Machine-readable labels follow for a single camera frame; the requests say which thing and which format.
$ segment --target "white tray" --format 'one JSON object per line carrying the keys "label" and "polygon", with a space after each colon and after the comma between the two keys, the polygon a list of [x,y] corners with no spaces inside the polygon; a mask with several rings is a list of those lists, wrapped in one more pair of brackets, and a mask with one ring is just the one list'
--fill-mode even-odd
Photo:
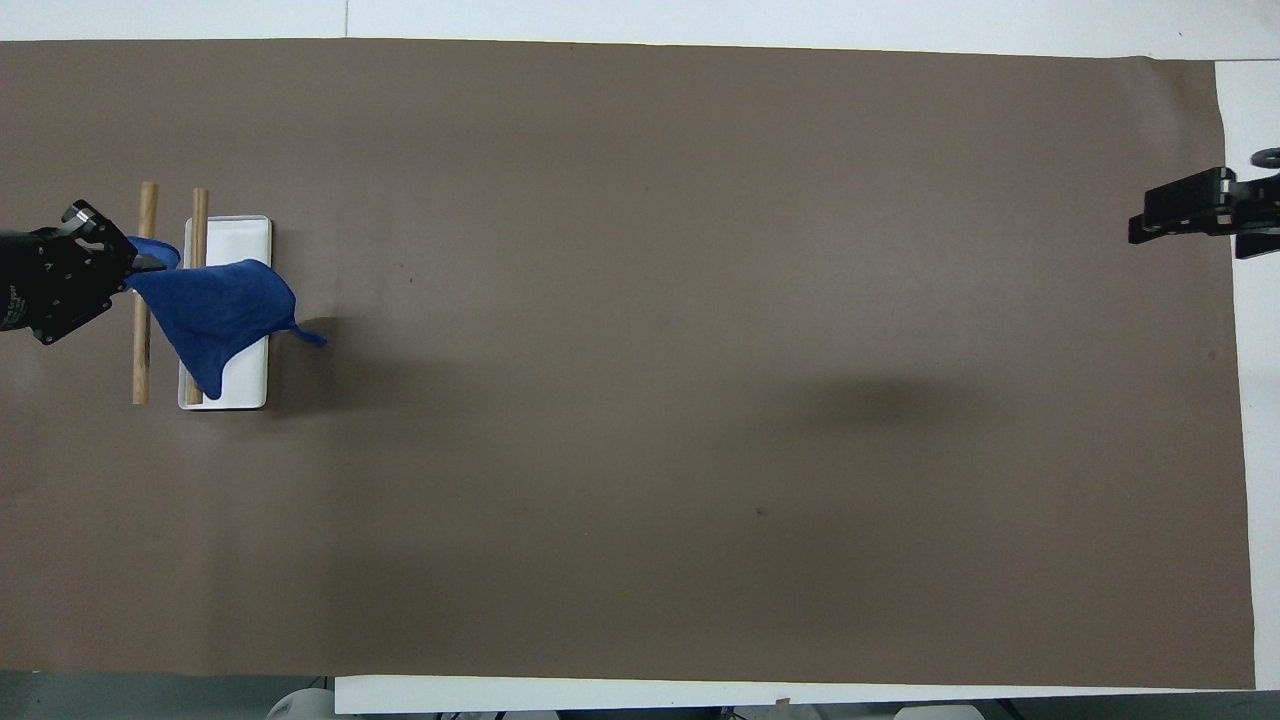
{"label": "white tray", "polygon": [[[191,219],[187,220],[182,256],[191,252]],[[241,260],[271,264],[271,220],[266,215],[224,215],[209,218],[205,240],[205,265],[229,265]],[[246,347],[223,370],[223,396],[205,397],[188,405],[184,388],[187,369],[178,365],[178,407],[183,410],[253,410],[266,405],[266,338]]]}

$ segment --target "white table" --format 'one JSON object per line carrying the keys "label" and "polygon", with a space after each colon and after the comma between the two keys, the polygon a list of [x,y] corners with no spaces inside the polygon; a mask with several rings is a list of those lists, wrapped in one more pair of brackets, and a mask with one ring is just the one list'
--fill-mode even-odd
{"label": "white table", "polygon": [[[0,40],[424,37],[1210,59],[1226,161],[1280,145],[1280,4],[1266,0],[0,0]],[[1235,264],[1257,687],[1280,689],[1280,254]],[[339,712],[1114,694],[1174,688],[689,683],[366,675]]]}

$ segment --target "wooden stick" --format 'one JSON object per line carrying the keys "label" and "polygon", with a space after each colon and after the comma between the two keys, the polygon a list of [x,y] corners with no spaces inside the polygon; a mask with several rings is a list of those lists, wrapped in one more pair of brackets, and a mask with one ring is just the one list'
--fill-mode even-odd
{"label": "wooden stick", "polygon": [[[209,191],[197,187],[191,192],[191,249],[187,252],[188,268],[205,266],[205,238],[209,233]],[[200,392],[200,386],[187,370],[187,405],[200,405],[205,401],[205,393]]]}
{"label": "wooden stick", "polygon": [[[138,237],[156,234],[156,199],[160,187],[154,182],[142,183],[138,200]],[[133,293],[133,404],[146,405],[151,396],[151,310],[142,295]]]}

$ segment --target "blue cloth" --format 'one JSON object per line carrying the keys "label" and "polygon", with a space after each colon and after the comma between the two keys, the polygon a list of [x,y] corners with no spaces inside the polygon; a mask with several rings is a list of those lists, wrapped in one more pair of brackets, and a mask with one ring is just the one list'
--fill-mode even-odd
{"label": "blue cloth", "polygon": [[173,270],[178,266],[178,263],[182,263],[182,255],[178,252],[178,249],[168,242],[160,242],[148,237],[133,237],[132,234],[129,236],[129,242],[138,251],[138,255],[150,255],[164,263],[166,269]]}
{"label": "blue cloth", "polygon": [[[147,254],[155,255],[150,250]],[[328,342],[298,328],[293,291],[257,260],[138,273],[129,275],[125,284],[142,293],[182,364],[212,400],[223,396],[227,361],[260,338],[293,331],[308,342]]]}

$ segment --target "brown paper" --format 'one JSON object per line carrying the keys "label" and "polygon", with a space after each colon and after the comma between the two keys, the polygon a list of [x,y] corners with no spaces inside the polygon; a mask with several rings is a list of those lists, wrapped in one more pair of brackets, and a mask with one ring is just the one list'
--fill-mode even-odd
{"label": "brown paper", "polygon": [[0,225],[275,223],[316,350],[0,337],[0,664],[1251,687],[1207,63],[0,45]]}

